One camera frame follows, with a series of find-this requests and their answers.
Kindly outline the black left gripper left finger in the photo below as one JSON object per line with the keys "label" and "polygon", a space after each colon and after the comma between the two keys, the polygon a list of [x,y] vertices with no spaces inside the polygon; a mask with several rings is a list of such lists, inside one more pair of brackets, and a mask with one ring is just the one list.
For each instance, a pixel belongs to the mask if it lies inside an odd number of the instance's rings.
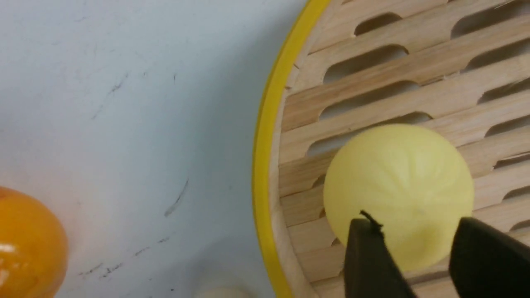
{"label": "black left gripper left finger", "polygon": [[416,298],[386,245],[383,225],[366,211],[350,222],[343,265],[347,298]]}

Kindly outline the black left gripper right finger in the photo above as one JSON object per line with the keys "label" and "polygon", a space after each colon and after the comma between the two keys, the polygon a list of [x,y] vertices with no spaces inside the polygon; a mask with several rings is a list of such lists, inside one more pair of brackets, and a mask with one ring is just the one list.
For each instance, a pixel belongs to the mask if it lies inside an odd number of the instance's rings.
{"label": "black left gripper right finger", "polygon": [[528,298],[528,245],[473,217],[460,219],[449,258],[460,298]]}

